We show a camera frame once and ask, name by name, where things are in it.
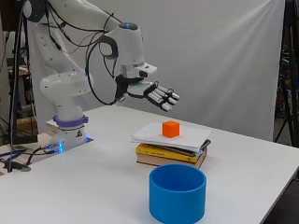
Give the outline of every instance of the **blue container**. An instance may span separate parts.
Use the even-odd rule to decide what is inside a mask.
[[[159,166],[149,175],[149,211],[166,224],[189,224],[205,214],[206,176],[183,164]]]

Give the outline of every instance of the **robot finger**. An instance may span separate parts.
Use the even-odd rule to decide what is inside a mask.
[[[168,112],[169,110],[171,110],[171,105],[169,103],[164,103],[162,104],[162,108]]]
[[[179,95],[175,94],[174,92],[171,94],[171,97],[175,100],[179,100]]]
[[[158,104],[163,100],[161,96],[158,97],[155,94],[153,94],[152,92],[149,93],[149,98],[154,100]]]
[[[151,93],[152,93],[155,97],[157,97],[158,99],[162,99],[162,96],[159,95],[157,92],[152,91]]]
[[[162,87],[162,86],[158,86],[157,89],[158,89],[159,91],[168,92],[168,89],[167,89],[167,88],[164,88],[164,87]]]
[[[154,90],[153,92],[155,92],[155,93],[157,93],[157,94],[159,94],[159,95],[161,95],[161,96],[163,96],[163,97],[168,97],[167,94],[166,94],[165,92],[160,91],[160,90],[158,90],[158,89]]]
[[[164,87],[161,87],[161,86],[158,86],[156,91],[157,90],[167,93],[168,95],[170,95],[175,100],[179,100],[179,96],[177,94],[175,94],[173,90],[168,90],[167,88],[164,88]]]
[[[171,97],[168,98],[168,102],[171,105],[175,105],[177,103],[177,101],[175,99],[171,98]]]

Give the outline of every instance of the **stack of books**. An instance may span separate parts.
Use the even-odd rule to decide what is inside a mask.
[[[170,138],[162,134],[162,129],[162,123],[152,122],[132,136],[132,142],[139,143],[137,162],[151,165],[185,163],[199,168],[206,157],[211,131],[181,126],[180,135]]]
[[[209,144],[210,141],[206,140],[198,152],[178,147],[140,144],[136,148],[137,162],[157,166],[170,163],[183,163],[200,168],[206,158],[207,146]]]

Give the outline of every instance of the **white backdrop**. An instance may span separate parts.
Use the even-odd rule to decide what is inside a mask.
[[[168,114],[146,100],[130,99],[124,105],[272,140],[283,0],[90,2],[141,27],[146,61],[158,67],[149,80],[181,96]],[[68,33],[77,42],[86,35]],[[31,51],[38,127],[43,132],[54,110],[40,95],[38,82],[49,71],[35,48]],[[73,55],[82,66],[84,53],[81,49]],[[112,100],[115,84],[99,52],[94,53],[91,68],[96,92]],[[78,103],[85,110],[100,106],[90,93],[79,97]]]

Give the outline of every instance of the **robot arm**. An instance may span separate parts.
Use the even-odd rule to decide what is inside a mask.
[[[53,70],[52,75],[42,78],[39,87],[57,109],[54,121],[60,130],[51,142],[62,144],[64,150],[86,142],[84,123],[88,118],[83,115],[74,96],[90,90],[93,92],[93,77],[89,74],[88,64],[84,71],[62,51],[64,43],[58,32],[60,30],[65,35],[64,30],[58,22],[56,25],[60,29],[51,31],[49,26],[50,21],[55,25],[56,16],[79,30],[104,33],[93,44],[88,57],[98,47],[106,59],[118,60],[121,64],[121,74],[115,78],[117,92],[114,102],[121,102],[129,95],[146,98],[162,110],[169,111],[179,99],[172,90],[144,80],[157,68],[145,63],[142,36],[135,24],[123,23],[85,0],[25,0],[23,14],[34,23],[32,33],[36,46],[45,65]]]
[[[44,16],[40,14],[43,11],[40,9],[47,6],[54,9],[64,21],[82,30],[95,31],[105,28],[107,33],[99,40],[101,53],[105,58],[117,59],[121,64],[121,75],[116,78],[117,100],[128,94],[135,98],[147,98],[164,111],[171,110],[171,105],[179,99],[178,95],[159,87],[157,83],[144,81],[144,78],[155,73],[157,68],[145,63],[139,27],[133,23],[123,23],[85,0],[27,0],[24,13],[28,20],[36,22]]]

